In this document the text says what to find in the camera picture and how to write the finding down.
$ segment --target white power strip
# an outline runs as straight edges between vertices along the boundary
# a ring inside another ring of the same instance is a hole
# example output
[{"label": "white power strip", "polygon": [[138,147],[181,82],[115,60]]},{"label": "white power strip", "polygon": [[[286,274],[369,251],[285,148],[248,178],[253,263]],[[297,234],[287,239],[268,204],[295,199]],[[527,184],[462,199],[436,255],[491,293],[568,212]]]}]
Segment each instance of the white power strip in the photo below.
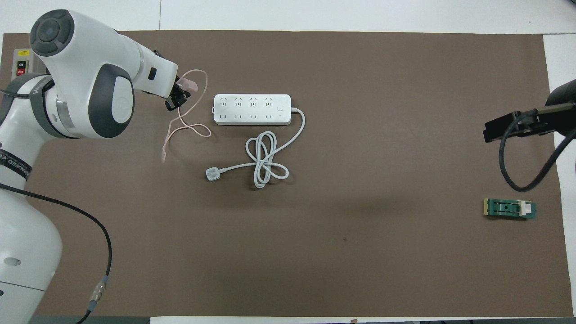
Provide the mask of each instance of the white power strip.
[{"label": "white power strip", "polygon": [[214,96],[214,121],[218,125],[288,125],[289,95],[219,94]]}]

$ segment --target cable connector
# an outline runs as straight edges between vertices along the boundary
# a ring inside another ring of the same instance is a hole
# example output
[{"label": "cable connector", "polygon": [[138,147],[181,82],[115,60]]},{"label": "cable connector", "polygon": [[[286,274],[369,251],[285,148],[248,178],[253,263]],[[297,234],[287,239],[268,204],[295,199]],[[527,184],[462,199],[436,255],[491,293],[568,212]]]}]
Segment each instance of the cable connector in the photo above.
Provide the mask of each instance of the cable connector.
[{"label": "cable connector", "polygon": [[180,87],[180,89],[184,91],[198,92],[198,84],[192,80],[180,78],[178,81],[176,81],[176,84]]},{"label": "cable connector", "polygon": [[88,311],[93,312],[94,308],[96,308],[96,304],[102,299],[102,295],[104,294],[104,290],[106,290],[106,282],[108,282],[108,276],[102,277],[102,280],[98,282],[92,295],[90,296],[90,303],[88,304]]},{"label": "cable connector", "polygon": [[220,174],[224,172],[217,167],[212,167],[206,170],[206,178],[210,181],[218,180],[220,179]]}]

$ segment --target black cable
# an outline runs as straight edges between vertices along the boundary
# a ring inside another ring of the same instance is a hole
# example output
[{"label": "black cable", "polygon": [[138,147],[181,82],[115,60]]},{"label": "black cable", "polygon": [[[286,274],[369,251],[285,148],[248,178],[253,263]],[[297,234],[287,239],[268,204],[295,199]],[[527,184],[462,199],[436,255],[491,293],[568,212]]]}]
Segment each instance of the black cable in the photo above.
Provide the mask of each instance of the black cable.
[{"label": "black cable", "polygon": [[94,216],[90,215],[89,213],[83,211],[82,209],[80,209],[76,206],[70,205],[66,202],[63,202],[63,201],[60,201],[57,199],[53,199],[50,197],[31,193],[31,192],[26,191],[26,190],[10,187],[10,186],[7,186],[3,183],[0,183],[0,189],[9,190],[9,191],[12,191],[12,192],[17,193],[17,194],[26,195],[26,196],[40,199],[40,200],[44,200],[47,202],[52,202],[53,204],[57,204],[57,205],[72,209],[73,211],[80,213],[80,214],[88,217],[89,219],[91,219],[94,223],[96,223],[96,225],[98,225],[100,227],[100,229],[102,229],[102,232],[104,233],[104,236],[106,237],[106,243],[108,244],[108,266],[106,267],[106,276],[110,274],[110,267],[112,266],[112,243],[110,242],[110,236],[108,235],[108,231],[106,230],[106,227],[104,227],[104,225],[98,219],[96,219]]},{"label": "black cable", "polygon": [[80,321],[76,322],[76,324],[82,324],[84,323],[84,321],[86,320],[86,318],[88,318],[88,315],[90,315],[91,311],[86,311],[86,314],[84,314],[84,317],[82,317],[80,319]]},{"label": "black cable", "polygon": [[15,93],[15,92],[10,92],[10,91],[1,90],[1,89],[0,89],[0,92],[5,94],[6,96],[10,96],[10,97],[14,97],[14,98],[21,98],[21,99],[30,98],[30,95],[23,95],[22,93]]},{"label": "black cable", "polygon": [[558,159],[558,157],[560,156],[562,151],[564,151],[566,146],[568,146],[568,144],[574,138],[576,138],[576,127],[575,127],[572,131],[570,131],[570,133],[568,133],[568,135],[564,138],[564,140],[562,140],[560,145],[558,145],[558,147],[550,155],[550,157],[548,158],[546,163],[544,163],[544,166],[542,166],[542,169],[540,170],[540,172],[538,172],[538,175],[536,175],[534,180],[532,180],[528,185],[524,187],[518,186],[510,178],[510,175],[508,175],[508,172],[506,170],[506,166],[504,165],[504,147],[506,146],[506,140],[508,139],[508,137],[510,137],[510,134],[512,133],[514,127],[524,118],[534,116],[537,113],[538,111],[536,109],[521,113],[518,117],[515,118],[514,121],[512,121],[512,123],[510,123],[510,125],[508,125],[508,128],[506,129],[504,135],[502,136],[502,139],[500,140],[500,150],[498,150],[498,163],[500,165],[500,171],[502,172],[502,176],[504,176],[504,180],[508,182],[510,187],[521,193],[532,190],[534,187],[536,187],[542,181],[542,179],[544,179],[546,174],[548,174],[548,171],[550,171],[550,169],[556,162],[556,159]]}]

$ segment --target on off switch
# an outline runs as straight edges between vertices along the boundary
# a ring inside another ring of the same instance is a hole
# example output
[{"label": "on off switch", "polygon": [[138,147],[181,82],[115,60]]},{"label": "on off switch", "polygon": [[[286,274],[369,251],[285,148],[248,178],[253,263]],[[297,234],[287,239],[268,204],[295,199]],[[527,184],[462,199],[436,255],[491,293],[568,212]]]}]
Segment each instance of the on off switch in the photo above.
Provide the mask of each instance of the on off switch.
[{"label": "on off switch", "polygon": [[28,61],[17,61],[16,62],[16,76],[17,77],[26,73],[27,65],[28,65]]}]

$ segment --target pink cable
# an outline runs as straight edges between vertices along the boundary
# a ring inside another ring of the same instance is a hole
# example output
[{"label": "pink cable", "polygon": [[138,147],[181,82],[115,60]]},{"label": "pink cable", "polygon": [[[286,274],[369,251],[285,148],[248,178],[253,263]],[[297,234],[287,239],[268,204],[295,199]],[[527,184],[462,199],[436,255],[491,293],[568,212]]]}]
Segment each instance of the pink cable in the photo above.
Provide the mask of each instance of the pink cable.
[{"label": "pink cable", "polygon": [[[164,139],[164,145],[162,146],[162,162],[166,161],[166,146],[168,144],[168,141],[170,141],[170,138],[172,137],[172,135],[174,135],[175,132],[182,130],[182,129],[191,129],[196,134],[198,134],[202,137],[210,137],[212,135],[212,131],[210,131],[210,129],[206,125],[204,125],[204,124],[191,124],[191,125],[189,125],[189,124],[186,124],[186,122],[182,118],[182,117],[188,115],[188,113],[190,111],[192,111],[192,109],[194,109],[194,107],[196,107],[196,105],[202,100],[202,97],[204,96],[204,94],[206,93],[206,89],[208,88],[208,74],[203,70],[196,70],[196,69],[190,70],[190,71],[184,73],[180,78],[184,78],[188,73],[195,72],[195,71],[204,73],[204,76],[206,78],[206,84],[204,85],[204,90],[202,90],[202,94],[200,94],[200,97],[198,97],[198,100],[185,113],[182,114],[180,111],[180,107],[178,107],[178,117],[170,120],[170,123],[168,123],[168,133],[166,134],[166,138]],[[177,120],[180,120],[182,122],[182,125],[184,125],[184,126],[176,128],[175,130],[170,132],[170,130],[172,129],[172,123],[177,121]],[[194,127],[196,127],[196,126],[204,127],[208,131],[208,135],[201,134],[200,132],[195,130]]]}]

